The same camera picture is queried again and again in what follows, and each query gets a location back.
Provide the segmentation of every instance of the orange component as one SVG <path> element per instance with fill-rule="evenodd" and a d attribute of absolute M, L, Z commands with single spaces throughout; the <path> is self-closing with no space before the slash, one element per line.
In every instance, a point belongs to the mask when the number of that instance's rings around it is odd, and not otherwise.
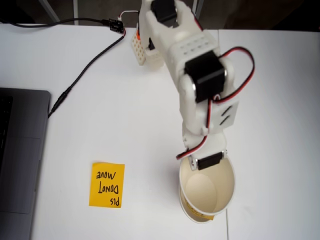
<path fill-rule="evenodd" d="M 138 40 L 140 40 L 140 34 L 139 34 L 139 30 L 138 30 L 138 29 L 136 30 L 136 38 L 137 38 Z"/>

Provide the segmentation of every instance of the white wire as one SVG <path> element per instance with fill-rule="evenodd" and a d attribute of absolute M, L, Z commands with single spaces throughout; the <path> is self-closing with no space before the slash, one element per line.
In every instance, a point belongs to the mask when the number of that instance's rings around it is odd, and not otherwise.
<path fill-rule="evenodd" d="M 221 99 L 220 94 L 216 94 L 216 95 L 214 95 L 213 100 L 216 100 L 216 98 L 218 98 L 218 100 L 220 100 L 220 99 Z"/>
<path fill-rule="evenodd" d="M 125 14 L 125 13 L 139 13 L 138 10 L 126 10 L 126 11 L 123 11 L 119 16 L 118 16 L 118 20 L 121 21 L 122 20 L 122 15 Z"/>

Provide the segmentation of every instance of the cup rim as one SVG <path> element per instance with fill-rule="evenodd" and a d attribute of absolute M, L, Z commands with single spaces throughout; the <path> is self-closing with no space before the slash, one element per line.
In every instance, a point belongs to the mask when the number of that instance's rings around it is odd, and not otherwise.
<path fill-rule="evenodd" d="M 191 205 L 192 208 L 194 208 L 198 213 L 200 214 L 203 214 L 203 215 L 207 215 L 207 216 L 215 216 L 215 215 L 218 215 L 220 213 L 222 213 L 227 207 L 229 207 L 229 204 L 231 203 L 231 201 L 233 200 L 234 198 L 234 195 L 235 195 L 235 190 L 236 190 L 236 175 L 235 175 L 235 170 L 234 170 L 234 166 L 232 165 L 231 161 L 230 161 L 230 158 L 229 156 L 226 156 L 224 157 L 225 159 L 227 159 L 230 163 L 230 166 L 231 166 L 231 169 L 232 169 L 232 173 L 233 173 L 233 179 L 234 179 L 234 186 L 233 186 L 233 193 L 232 193 L 232 196 L 229 200 L 229 202 L 225 205 L 225 207 L 223 209 L 221 209 L 220 211 L 216 211 L 216 212 L 205 212 L 205 211 L 202 211 L 200 209 L 198 209 L 197 207 L 195 207 L 192 202 L 190 202 L 190 200 L 188 199 L 188 197 L 186 196 L 186 193 L 185 193 L 185 190 L 184 188 L 182 187 L 182 184 L 181 184 L 181 166 L 182 166 L 182 163 L 183 161 L 186 159 L 183 158 L 181 161 L 180 161 L 180 168 L 179 168 L 179 187 L 181 188 L 181 191 L 183 193 L 183 196 L 185 198 L 185 200 Z"/>

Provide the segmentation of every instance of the laptop keyboard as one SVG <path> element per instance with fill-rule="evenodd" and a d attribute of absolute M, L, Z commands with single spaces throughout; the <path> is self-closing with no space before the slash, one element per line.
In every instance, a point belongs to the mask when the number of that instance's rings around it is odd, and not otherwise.
<path fill-rule="evenodd" d="M 0 172 L 4 157 L 12 102 L 12 96 L 0 96 Z"/>

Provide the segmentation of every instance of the white table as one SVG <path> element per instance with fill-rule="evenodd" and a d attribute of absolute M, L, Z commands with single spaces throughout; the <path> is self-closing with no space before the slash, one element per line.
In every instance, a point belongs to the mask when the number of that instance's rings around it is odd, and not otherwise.
<path fill-rule="evenodd" d="M 179 96 L 166 67 L 138 65 L 133 32 L 90 67 L 48 121 L 32 240 L 227 239 L 225 213 L 195 224 L 180 206 Z M 0 25 L 0 86 L 48 90 L 52 105 L 119 37 L 99 26 Z M 89 206 L 92 163 L 100 161 L 125 164 L 121 208 Z"/>
<path fill-rule="evenodd" d="M 226 215 L 195 224 L 178 200 L 179 100 L 165 67 L 139 67 L 128 37 L 93 64 L 49 119 L 32 239 L 227 239 Z M 217 31 L 212 34 L 218 38 Z M 0 86 L 54 102 L 119 35 L 103 27 L 0 25 Z M 250 49 L 251 83 L 227 129 L 236 189 L 229 239 L 319 239 L 320 35 L 219 31 L 221 51 Z M 230 55 L 236 82 L 251 63 Z M 122 208 L 89 207 L 92 163 L 124 163 Z"/>
<path fill-rule="evenodd" d="M 320 239 L 320 33 L 219 30 L 255 75 L 227 129 L 236 189 L 229 239 Z M 230 55 L 238 83 L 250 71 Z"/>

